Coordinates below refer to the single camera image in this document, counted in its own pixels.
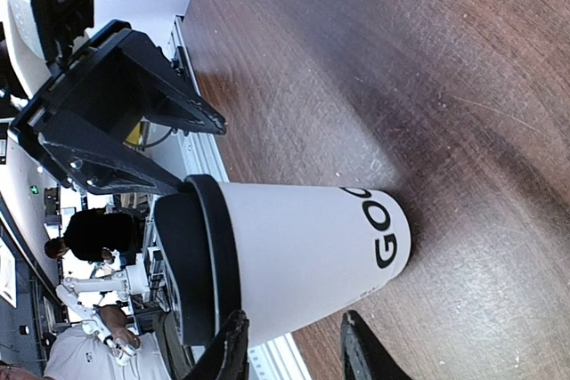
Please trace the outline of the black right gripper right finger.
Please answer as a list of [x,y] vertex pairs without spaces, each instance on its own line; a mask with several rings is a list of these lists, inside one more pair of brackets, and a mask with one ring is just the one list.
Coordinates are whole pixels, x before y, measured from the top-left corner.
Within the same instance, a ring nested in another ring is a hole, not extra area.
[[354,310],[343,314],[341,354],[344,379],[411,380]]

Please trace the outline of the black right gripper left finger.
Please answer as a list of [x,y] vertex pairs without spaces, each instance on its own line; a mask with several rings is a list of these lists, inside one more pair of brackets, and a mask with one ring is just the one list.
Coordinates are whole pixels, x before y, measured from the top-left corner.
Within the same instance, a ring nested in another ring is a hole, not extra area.
[[248,317],[236,310],[183,380],[240,379],[248,379]]

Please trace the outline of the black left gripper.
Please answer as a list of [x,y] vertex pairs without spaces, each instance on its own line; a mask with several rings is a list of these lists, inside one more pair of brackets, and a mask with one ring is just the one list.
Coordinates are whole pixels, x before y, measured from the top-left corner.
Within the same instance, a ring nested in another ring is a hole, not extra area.
[[63,187],[94,195],[175,193],[177,176],[125,144],[142,119],[190,133],[226,133],[224,116],[177,75],[150,38],[114,20],[40,88],[9,134]]

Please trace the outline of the white paper coffee cup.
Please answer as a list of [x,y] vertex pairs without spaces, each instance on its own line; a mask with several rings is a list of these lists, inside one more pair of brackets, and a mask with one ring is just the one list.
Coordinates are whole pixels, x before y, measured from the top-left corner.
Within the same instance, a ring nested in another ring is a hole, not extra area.
[[408,219],[383,191],[235,182],[221,190],[250,346],[361,300],[409,260]]

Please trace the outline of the black plastic cup lid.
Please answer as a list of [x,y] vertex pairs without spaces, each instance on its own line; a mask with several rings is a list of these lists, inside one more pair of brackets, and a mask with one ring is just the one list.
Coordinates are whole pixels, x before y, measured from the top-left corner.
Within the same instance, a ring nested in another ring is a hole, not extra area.
[[233,311],[241,287],[231,216],[220,184],[190,175],[155,204],[154,222],[174,286],[183,344],[206,345]]

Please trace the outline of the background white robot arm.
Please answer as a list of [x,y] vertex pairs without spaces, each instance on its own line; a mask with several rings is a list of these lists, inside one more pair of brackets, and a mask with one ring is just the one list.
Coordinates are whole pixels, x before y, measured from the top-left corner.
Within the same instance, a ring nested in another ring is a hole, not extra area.
[[10,133],[63,184],[96,194],[150,191],[151,243],[134,264],[106,278],[67,278],[59,298],[85,332],[108,345],[120,365],[132,346],[112,337],[83,292],[166,294],[164,315],[181,347],[205,351],[190,379],[244,379],[256,345],[342,311],[347,379],[403,379],[352,304],[398,276],[411,232],[400,205],[380,190],[179,179],[129,149],[125,139],[147,118],[216,132],[218,114],[171,68],[142,32],[114,20],[44,80]]

